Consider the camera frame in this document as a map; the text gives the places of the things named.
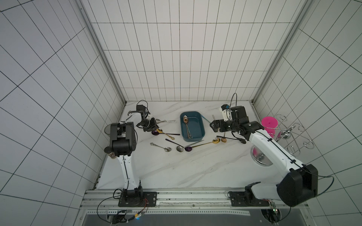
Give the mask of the teal plastic storage box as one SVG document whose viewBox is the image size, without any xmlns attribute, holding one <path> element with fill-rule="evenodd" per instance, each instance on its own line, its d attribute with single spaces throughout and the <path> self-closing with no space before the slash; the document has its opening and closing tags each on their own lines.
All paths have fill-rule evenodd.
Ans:
<svg viewBox="0 0 362 226">
<path fill-rule="evenodd" d="M 183 116 L 186 115 L 189 119 L 188 127 L 192 138 L 188 139 Z M 186 142 L 196 142 L 203 139 L 205 136 L 205 127 L 201 114 L 197 111 L 188 111 L 180 114 L 181 135 Z"/>
</svg>

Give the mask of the yellow bowl ornate silver spoon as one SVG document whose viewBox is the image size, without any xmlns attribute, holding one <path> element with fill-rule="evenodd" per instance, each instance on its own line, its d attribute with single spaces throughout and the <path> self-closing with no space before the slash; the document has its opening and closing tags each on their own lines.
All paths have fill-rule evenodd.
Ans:
<svg viewBox="0 0 362 226">
<path fill-rule="evenodd" d="M 190 132 L 189 127 L 188 127 L 189 119 L 188 119 L 188 117 L 186 115 L 183 116 L 183 122 L 185 123 L 185 126 L 186 126 L 188 139 L 191 139 L 192 135 L 191 135 L 191 132 Z"/>
</svg>

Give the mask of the purple iridescent spoon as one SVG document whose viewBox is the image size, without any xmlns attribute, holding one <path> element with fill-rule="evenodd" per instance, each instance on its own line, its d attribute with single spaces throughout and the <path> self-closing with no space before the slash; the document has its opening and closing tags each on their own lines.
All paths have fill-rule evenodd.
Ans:
<svg viewBox="0 0 362 226">
<path fill-rule="evenodd" d="M 192 147 L 190 147 L 190 146 L 187 146 L 187 147 L 181 146 L 181 145 L 179 145 L 179 144 L 177 144 L 177 143 L 175 143 L 175 142 L 173 142 L 173 141 L 171 141 L 171 140 L 169 140 L 167 138 L 165 140 L 168 141 L 168 142 L 171 142 L 173 144 L 176 144 L 177 145 L 176 150 L 178 152 L 184 152 L 184 151 L 191 152 L 192 151 Z"/>
</svg>

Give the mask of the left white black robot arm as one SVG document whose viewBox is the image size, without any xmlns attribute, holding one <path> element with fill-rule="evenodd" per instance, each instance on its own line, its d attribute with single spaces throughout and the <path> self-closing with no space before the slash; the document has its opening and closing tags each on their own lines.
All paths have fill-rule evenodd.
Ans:
<svg viewBox="0 0 362 226">
<path fill-rule="evenodd" d="M 109 135 L 109 145 L 104 152 L 112 159 L 118 159 L 122 167 L 124 187 L 119 197 L 119 207 L 147 206 L 155 207 L 157 192 L 144 192 L 141 180 L 135 171 L 132 153 L 136 150 L 138 134 L 136 127 L 144 132 L 155 131 L 158 126 L 154 118 L 144 106 L 137 106 L 135 111 L 128 113 L 126 121 L 111 123 L 105 128 Z"/>
</svg>

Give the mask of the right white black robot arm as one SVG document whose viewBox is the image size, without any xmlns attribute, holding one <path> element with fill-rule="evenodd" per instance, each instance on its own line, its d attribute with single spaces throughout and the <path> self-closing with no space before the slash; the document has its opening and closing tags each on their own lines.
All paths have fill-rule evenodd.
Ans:
<svg viewBox="0 0 362 226">
<path fill-rule="evenodd" d="M 282 181 L 271 184 L 255 182 L 246 191 L 258 200 L 280 200 L 295 207 L 318 196 L 318 170 L 305 165 L 271 138 L 257 121 L 214 120 L 210 123 L 214 132 L 232 131 L 240 134 L 273 163 L 282 176 Z"/>
</svg>

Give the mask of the small ornate silver spoon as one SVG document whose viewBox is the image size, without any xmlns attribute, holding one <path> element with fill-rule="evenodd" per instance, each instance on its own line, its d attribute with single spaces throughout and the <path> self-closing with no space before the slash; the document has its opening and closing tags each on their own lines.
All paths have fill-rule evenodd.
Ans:
<svg viewBox="0 0 362 226">
<path fill-rule="evenodd" d="M 161 147 L 159 145 L 156 145 L 154 143 L 150 143 L 151 146 L 154 146 L 154 147 L 159 147 L 161 149 L 163 149 L 165 152 L 170 152 L 172 149 L 170 147 Z"/>
</svg>

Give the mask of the silver matte round spoon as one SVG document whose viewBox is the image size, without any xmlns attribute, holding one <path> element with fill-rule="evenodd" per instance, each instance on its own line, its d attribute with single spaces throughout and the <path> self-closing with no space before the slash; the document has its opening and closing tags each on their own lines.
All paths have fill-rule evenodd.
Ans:
<svg viewBox="0 0 362 226">
<path fill-rule="evenodd" d="M 192 150 L 193 150 L 193 148 L 191 147 L 192 145 L 195 145 L 195 144 L 197 144 L 197 143 L 199 143 L 199 142 L 201 142 L 201 141 L 203 141 L 203 140 L 200 140 L 200 141 L 197 141 L 197 142 L 194 142 L 194 143 L 191 143 L 191 144 L 187 144 L 187 145 L 185 145 L 185 146 L 180 146 L 180 145 L 178 145 L 177 147 L 176 147 L 176 150 L 178 151 L 178 152 L 184 152 L 184 151 L 186 151 L 186 152 L 191 152 Z"/>
</svg>

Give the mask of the clear plastic cup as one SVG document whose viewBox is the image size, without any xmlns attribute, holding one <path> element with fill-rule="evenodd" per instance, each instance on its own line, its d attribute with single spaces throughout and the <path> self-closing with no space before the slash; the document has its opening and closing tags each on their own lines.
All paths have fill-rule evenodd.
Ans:
<svg viewBox="0 0 362 226">
<path fill-rule="evenodd" d="M 105 128 L 104 128 L 104 133 L 106 135 L 110 135 L 110 127 L 111 127 L 111 124 L 107 125 Z"/>
</svg>

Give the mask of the small brown spice jar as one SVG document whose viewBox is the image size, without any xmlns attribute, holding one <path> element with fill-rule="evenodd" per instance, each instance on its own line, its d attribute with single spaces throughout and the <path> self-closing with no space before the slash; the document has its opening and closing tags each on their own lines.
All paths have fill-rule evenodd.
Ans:
<svg viewBox="0 0 362 226">
<path fill-rule="evenodd" d="M 104 152 L 111 158 L 111 159 L 116 159 L 117 156 L 115 155 L 115 153 L 111 150 L 110 147 L 105 147 L 104 148 Z"/>
</svg>

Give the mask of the pink plastic cup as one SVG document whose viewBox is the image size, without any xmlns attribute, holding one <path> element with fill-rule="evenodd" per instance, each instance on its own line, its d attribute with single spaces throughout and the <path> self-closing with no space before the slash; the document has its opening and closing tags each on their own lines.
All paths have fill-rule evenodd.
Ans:
<svg viewBox="0 0 362 226">
<path fill-rule="evenodd" d="M 262 123 L 262 126 L 264 126 L 265 130 L 268 132 L 268 134 L 272 138 L 274 138 L 275 133 L 276 133 L 276 128 L 279 125 L 278 120 L 274 117 L 267 116 L 262 119 L 261 123 Z"/>
</svg>

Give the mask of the black handled spoon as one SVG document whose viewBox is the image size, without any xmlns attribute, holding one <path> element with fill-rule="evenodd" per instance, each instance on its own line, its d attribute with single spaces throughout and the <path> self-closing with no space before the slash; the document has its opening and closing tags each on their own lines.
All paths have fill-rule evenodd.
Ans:
<svg viewBox="0 0 362 226">
<path fill-rule="evenodd" d="M 247 141 L 245 140 L 245 139 L 243 139 L 243 138 L 230 138 L 230 137 L 226 137 L 227 138 L 227 141 L 228 140 L 236 140 L 236 141 L 239 141 L 239 142 L 241 142 L 242 144 L 246 144 L 247 143 Z"/>
</svg>

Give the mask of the aluminium mounting rail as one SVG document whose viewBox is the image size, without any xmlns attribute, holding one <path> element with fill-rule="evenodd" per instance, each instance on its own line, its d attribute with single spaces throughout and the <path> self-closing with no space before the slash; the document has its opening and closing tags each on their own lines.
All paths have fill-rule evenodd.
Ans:
<svg viewBox="0 0 362 226">
<path fill-rule="evenodd" d="M 234 214 L 248 216 L 252 210 L 281 211 L 292 208 L 282 201 L 252 199 L 243 189 L 146 189 L 141 200 L 125 199 L 120 190 L 85 192 L 80 209 L 87 214 Z"/>
</svg>

